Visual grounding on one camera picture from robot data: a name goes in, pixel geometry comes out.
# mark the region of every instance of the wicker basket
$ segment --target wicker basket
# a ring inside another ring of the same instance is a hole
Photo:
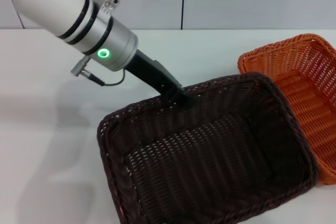
[[[320,183],[336,184],[336,51],[304,34],[242,55],[240,72],[271,77],[289,100],[321,168]]]
[[[313,187],[317,162],[288,102],[250,73],[187,88],[105,117],[101,157],[122,224],[238,223]]]

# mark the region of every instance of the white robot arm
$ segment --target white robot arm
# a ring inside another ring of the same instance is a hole
[[[71,71],[108,86],[85,69],[90,59],[111,71],[127,70],[180,106],[190,106],[182,86],[157,61],[138,50],[136,35],[112,16],[120,0],[15,0],[20,13],[84,54]]]

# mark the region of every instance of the dark brown wicker basket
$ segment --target dark brown wicker basket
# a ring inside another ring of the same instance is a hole
[[[153,98],[98,128],[122,224],[237,223],[317,183],[316,160],[270,79],[248,73],[186,90],[197,98],[191,110]]]

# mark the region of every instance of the green led light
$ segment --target green led light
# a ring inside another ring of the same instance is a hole
[[[110,56],[110,51],[106,48],[102,48],[98,51],[98,57],[100,58],[107,58]]]

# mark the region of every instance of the white table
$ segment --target white table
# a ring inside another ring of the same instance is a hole
[[[244,52],[300,33],[336,46],[336,30],[136,31],[140,49],[183,84],[238,73]],[[70,69],[81,54],[42,30],[0,30],[0,223],[119,223],[96,141],[101,119],[157,95],[127,75],[102,88]],[[107,82],[121,77],[95,62]],[[248,224],[336,223],[336,187],[316,187]]]

